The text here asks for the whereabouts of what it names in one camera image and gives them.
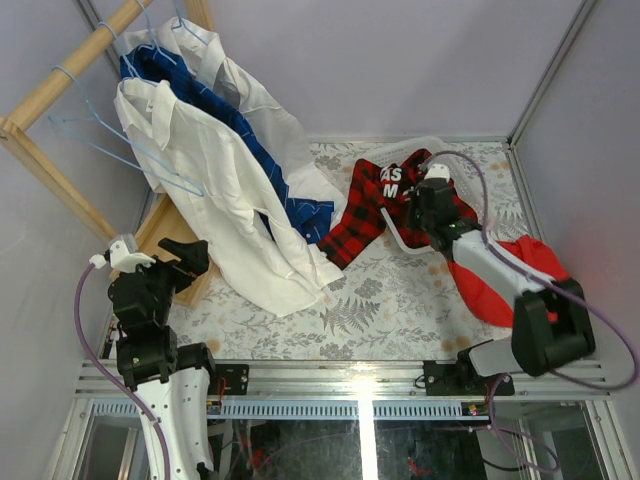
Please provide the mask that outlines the red black plaid shirt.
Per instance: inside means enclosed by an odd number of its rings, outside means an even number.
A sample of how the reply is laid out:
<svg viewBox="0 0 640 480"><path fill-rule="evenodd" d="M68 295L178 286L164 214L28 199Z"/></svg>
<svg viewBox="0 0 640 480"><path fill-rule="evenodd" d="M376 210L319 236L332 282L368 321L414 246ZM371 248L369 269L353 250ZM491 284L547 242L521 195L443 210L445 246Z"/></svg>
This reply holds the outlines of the red black plaid shirt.
<svg viewBox="0 0 640 480"><path fill-rule="evenodd" d="M445 193L442 205L431 201L431 193L420 194L423 229L406 227L402 194L411 187L418 189L419 167L431 156L429 150L419 149L402 164L387 167L364 158L357 160L342 219L318 242L318 248L344 269L387 228L395 230L401 243L413 249L430 246L434 238L442 238L441 230L449 231L454 225L478 228L476 212L459 198L453 181L441 186Z"/></svg>

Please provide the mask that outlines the white long-sleeve shirt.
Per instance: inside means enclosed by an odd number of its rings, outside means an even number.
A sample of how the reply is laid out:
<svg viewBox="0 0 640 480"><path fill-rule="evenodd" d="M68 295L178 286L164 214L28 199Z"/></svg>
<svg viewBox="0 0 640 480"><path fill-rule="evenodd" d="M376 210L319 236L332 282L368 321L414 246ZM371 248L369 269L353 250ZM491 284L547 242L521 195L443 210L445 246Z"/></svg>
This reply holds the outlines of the white long-sleeve shirt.
<svg viewBox="0 0 640 480"><path fill-rule="evenodd" d="M165 192L239 295L277 316L316 304L343 273L291 224L240 136L166 81L122 80L114 105L149 184Z"/></svg>

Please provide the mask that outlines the blue hanger of white shirt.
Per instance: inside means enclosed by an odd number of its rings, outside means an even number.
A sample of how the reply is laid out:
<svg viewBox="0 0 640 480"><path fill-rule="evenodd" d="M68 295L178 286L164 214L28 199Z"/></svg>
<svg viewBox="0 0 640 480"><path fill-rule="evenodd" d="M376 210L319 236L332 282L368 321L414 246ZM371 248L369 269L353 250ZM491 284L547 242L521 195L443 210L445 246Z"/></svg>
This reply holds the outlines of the blue hanger of white shirt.
<svg viewBox="0 0 640 480"><path fill-rule="evenodd" d="M122 79L137 78L149 84L152 82L158 83L162 80L161 77L158 77L147 68L145 64L146 57L140 56L140 50L138 48L134 48L126 53L125 44L116 34L115 29L105 21L100 21L98 25L105 27L113 37L119 59L120 77Z"/></svg>

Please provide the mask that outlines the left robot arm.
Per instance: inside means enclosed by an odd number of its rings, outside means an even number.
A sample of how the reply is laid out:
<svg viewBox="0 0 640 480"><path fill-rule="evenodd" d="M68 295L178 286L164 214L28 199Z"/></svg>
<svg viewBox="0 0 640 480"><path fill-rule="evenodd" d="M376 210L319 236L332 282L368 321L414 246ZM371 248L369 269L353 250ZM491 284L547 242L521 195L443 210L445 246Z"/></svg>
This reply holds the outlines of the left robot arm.
<svg viewBox="0 0 640 480"><path fill-rule="evenodd" d="M206 400L219 371L205 344L178 346L168 315L174 295L208 271L207 244L159 245L171 260L140 252L130 234L109 246L118 273L108 289L120 331L117 370L136 398L151 478L206 479L214 472Z"/></svg>

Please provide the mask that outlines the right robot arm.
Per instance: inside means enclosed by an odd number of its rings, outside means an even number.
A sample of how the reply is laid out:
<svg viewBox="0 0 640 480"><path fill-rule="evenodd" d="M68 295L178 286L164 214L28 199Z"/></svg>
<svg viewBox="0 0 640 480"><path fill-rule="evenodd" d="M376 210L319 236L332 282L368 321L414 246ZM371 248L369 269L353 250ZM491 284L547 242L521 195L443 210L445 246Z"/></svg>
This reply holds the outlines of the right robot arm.
<svg viewBox="0 0 640 480"><path fill-rule="evenodd" d="M461 216L448 180L417 185L409 195L407 225L423 231L431 247L476 275L513 311L510 337L469 347L452 364L425 363L428 393L478 394L502 374L539 377L595 351L581 285L572 278L558 282L491 240Z"/></svg>

